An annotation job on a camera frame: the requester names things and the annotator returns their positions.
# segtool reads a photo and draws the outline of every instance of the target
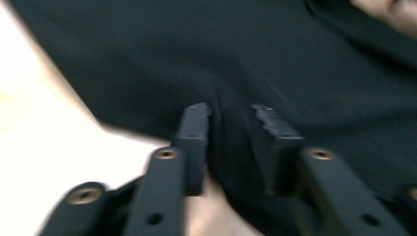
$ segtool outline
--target black cloth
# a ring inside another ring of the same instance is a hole
[[[340,153],[381,198],[417,182],[417,42],[334,0],[12,0],[94,116],[170,139],[212,108],[208,167],[266,235],[297,235],[264,194],[250,105]]]

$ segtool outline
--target black garment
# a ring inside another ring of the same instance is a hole
[[[296,235],[264,195],[250,105],[279,110],[391,199],[417,182],[417,42],[334,0],[11,1],[97,119],[171,138],[212,108],[209,170],[267,235]]]

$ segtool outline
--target beige background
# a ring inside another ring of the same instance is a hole
[[[117,188],[167,142],[101,127],[3,1],[0,40],[0,235],[35,235],[69,189]],[[259,235],[206,185],[187,199],[188,235]]]

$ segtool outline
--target dark fabric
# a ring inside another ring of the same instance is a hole
[[[253,103],[386,200],[417,182],[417,42],[347,1],[11,2],[100,121],[170,139],[182,109],[207,102],[209,170],[266,235],[297,229],[291,200],[264,195]]]

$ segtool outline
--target white table surface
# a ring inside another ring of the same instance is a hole
[[[62,196],[87,181],[117,188],[167,141],[102,127],[0,0],[0,235],[36,235]],[[207,180],[186,200],[187,235],[260,235]]]

